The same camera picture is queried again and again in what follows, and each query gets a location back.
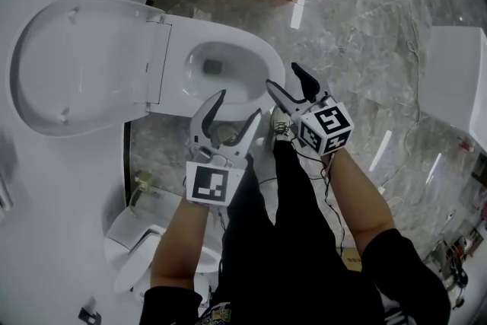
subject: black shirt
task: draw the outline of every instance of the black shirt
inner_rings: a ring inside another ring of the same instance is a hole
[[[218,300],[211,302],[201,318],[201,297],[194,291],[151,288],[145,293],[140,324],[446,325],[450,318],[443,283],[422,263],[412,242],[396,229],[379,234],[367,245],[362,272],[330,269],[324,264],[322,269],[292,269],[282,264],[276,269],[277,279],[262,280],[252,292],[239,294],[235,285],[215,295]]]

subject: forearm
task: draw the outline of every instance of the forearm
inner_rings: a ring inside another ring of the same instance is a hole
[[[344,148],[333,159],[331,187],[360,254],[375,236],[394,228],[386,201]]]
[[[205,235],[208,207],[181,199],[151,265],[151,287],[193,288]]]

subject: marble floor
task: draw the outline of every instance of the marble floor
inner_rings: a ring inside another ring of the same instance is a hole
[[[412,240],[421,256],[440,237],[449,213],[455,212],[455,216],[444,231],[452,235],[458,231],[468,233],[475,224],[485,198],[481,186],[470,178],[478,148],[472,153],[459,148],[458,134],[424,113],[409,134],[407,148],[404,139],[418,119],[418,70],[421,78],[431,26],[466,25],[485,30],[486,0],[411,0],[412,15],[408,0],[306,0],[298,29],[290,26],[294,3],[284,0],[156,0],[154,5],[169,14],[238,27],[263,38],[282,57],[287,89],[296,96],[299,83],[291,62],[303,63],[323,74],[333,95],[344,102],[355,122],[347,149],[364,171],[368,171],[390,130],[389,145],[368,175],[379,186],[405,163],[385,185],[384,197],[395,205],[392,209],[398,229]],[[408,41],[415,44],[412,18],[418,31],[419,67],[407,47]],[[268,134],[268,125],[266,114],[261,136]],[[135,121],[132,173],[148,170],[157,186],[180,192],[188,134],[188,118],[151,114]],[[253,153],[259,179],[274,177],[269,146],[256,146]],[[433,176],[428,179],[439,154]],[[318,175],[318,164],[303,161],[303,165],[310,176]],[[339,242],[341,231],[336,216],[324,202],[324,184],[320,180],[313,183],[320,208]],[[262,191],[269,215],[274,218],[276,182],[264,183]],[[333,194],[329,199],[336,205]],[[344,245],[353,246],[348,231]]]

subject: toilet seat lid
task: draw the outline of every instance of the toilet seat lid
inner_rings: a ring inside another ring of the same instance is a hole
[[[161,35],[169,37],[163,16],[125,0],[48,5],[21,28],[11,49],[7,91],[14,112],[34,131],[54,137],[147,115],[154,42],[157,37],[161,46]]]

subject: toilet bowl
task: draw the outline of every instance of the toilet bowl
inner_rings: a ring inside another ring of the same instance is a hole
[[[285,82],[277,52],[245,31],[125,0],[58,0],[19,30],[7,92],[35,132],[66,137],[148,113],[193,116],[227,89],[216,119],[273,106],[266,79]]]
[[[115,219],[103,239],[103,250],[108,263],[116,270],[113,284],[116,292],[133,288],[135,296],[143,299],[149,288],[150,265],[181,198],[166,193],[162,198],[142,193],[135,206],[124,209]],[[203,239],[202,252],[196,267],[199,285],[207,285],[205,274],[217,272],[221,259],[221,240],[215,230],[212,214]],[[204,296],[208,289],[202,288]]]

